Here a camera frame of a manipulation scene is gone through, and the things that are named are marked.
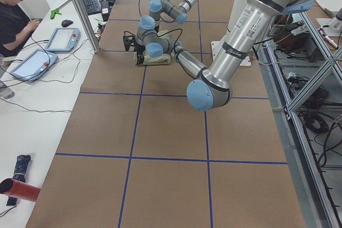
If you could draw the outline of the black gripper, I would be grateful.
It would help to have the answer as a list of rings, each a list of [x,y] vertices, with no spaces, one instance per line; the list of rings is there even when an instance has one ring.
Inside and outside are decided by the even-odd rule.
[[[131,47],[134,48],[134,52],[136,52],[136,63],[143,64],[144,63],[144,54],[145,46],[143,44],[138,43],[138,38],[135,34],[131,32],[123,32],[123,44],[125,51],[129,51]]]

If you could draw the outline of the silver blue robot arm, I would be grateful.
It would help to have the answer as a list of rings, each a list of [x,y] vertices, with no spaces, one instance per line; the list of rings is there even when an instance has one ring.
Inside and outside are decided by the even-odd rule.
[[[222,43],[212,64],[207,67],[192,56],[179,41],[158,35],[162,13],[177,23],[184,23],[197,0],[183,0],[178,6],[170,0],[151,0],[149,14],[142,16],[135,35],[124,35],[126,50],[134,48],[138,60],[147,54],[157,58],[171,55],[192,77],[186,96],[196,110],[207,111],[226,105],[231,99],[230,79],[247,57],[249,51],[269,24],[280,14],[293,14],[309,10],[313,0],[247,0],[236,24]]]
[[[172,0],[150,0],[149,16],[155,21],[154,30],[159,31],[162,13],[165,13],[179,24],[184,23],[188,18],[188,12],[197,2],[198,0],[182,0],[179,4],[174,5]]]

